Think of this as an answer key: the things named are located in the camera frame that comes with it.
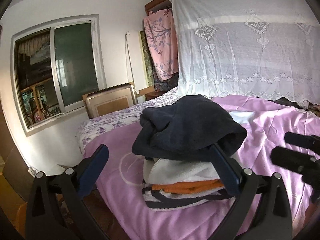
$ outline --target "wooden nightstand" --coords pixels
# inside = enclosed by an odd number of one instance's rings
[[[164,93],[164,91],[153,91],[153,92],[150,92],[150,93],[147,93],[145,94],[145,97],[146,97],[146,101],[149,101],[151,99],[155,99],[159,96],[162,96]]]

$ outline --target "glass pane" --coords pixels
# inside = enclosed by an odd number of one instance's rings
[[[82,95],[99,90],[94,68],[91,24],[55,29],[57,74],[65,106],[82,100]]]
[[[16,74],[28,127],[60,114],[50,62],[50,30],[16,42]]]

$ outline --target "dark navy towel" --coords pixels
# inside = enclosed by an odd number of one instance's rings
[[[140,124],[132,152],[149,158],[210,162],[210,145],[217,143],[230,157],[247,136],[226,110],[201,95],[146,108]]]

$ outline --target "floral bedsheet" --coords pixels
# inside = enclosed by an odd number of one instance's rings
[[[116,127],[138,122],[143,109],[173,104],[180,98],[180,96],[176,95],[176,92],[177,87],[158,98],[84,122],[77,133],[77,139],[82,154],[84,154],[86,145],[97,136],[111,131]]]

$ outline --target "stack of folded towels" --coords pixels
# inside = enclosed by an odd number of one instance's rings
[[[217,144],[230,157],[247,131],[220,105],[201,95],[146,108],[132,152],[145,156],[143,198],[156,211],[231,198],[212,162]]]

